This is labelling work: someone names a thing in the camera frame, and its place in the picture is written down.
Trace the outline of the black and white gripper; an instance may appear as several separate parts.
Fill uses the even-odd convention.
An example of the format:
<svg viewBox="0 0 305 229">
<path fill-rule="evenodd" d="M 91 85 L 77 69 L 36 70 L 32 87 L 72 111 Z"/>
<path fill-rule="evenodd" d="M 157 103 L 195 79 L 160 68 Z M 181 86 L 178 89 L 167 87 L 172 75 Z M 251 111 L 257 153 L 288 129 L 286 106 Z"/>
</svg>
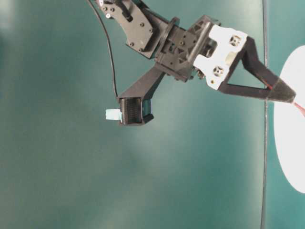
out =
<svg viewBox="0 0 305 229">
<path fill-rule="evenodd" d="M 198 71 L 209 87 L 224 94 L 284 103 L 294 101 L 295 91 L 285 82 L 277 82 L 272 89 L 223 83 L 243 47 L 241 60 L 249 73 L 263 84 L 279 78 L 259 61 L 255 41 L 246 33 L 222 27 L 206 15 L 187 30 L 179 27 L 178 22 L 177 18 L 172 19 L 161 36 L 155 54 L 158 69 L 183 82 L 191 78 L 192 71 Z"/>
</svg>

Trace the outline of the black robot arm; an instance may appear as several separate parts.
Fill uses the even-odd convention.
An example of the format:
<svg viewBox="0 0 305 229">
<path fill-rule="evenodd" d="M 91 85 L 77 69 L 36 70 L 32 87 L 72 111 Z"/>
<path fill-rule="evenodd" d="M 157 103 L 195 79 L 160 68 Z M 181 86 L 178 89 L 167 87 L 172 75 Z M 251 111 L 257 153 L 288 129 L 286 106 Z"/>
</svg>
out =
<svg viewBox="0 0 305 229">
<path fill-rule="evenodd" d="M 242 31 L 222 27 L 207 16 L 183 29 L 178 18 L 168 21 L 140 0 L 100 0 L 98 5 L 106 18 L 120 24 L 130 48 L 155 60 L 154 67 L 123 92 L 120 100 L 148 100 L 165 74 L 186 82 L 193 71 L 209 87 L 225 94 L 285 103 L 295 100 L 295 91 L 259 61 L 254 40 Z M 228 83 L 239 62 L 264 83 L 264 89 Z"/>
</svg>

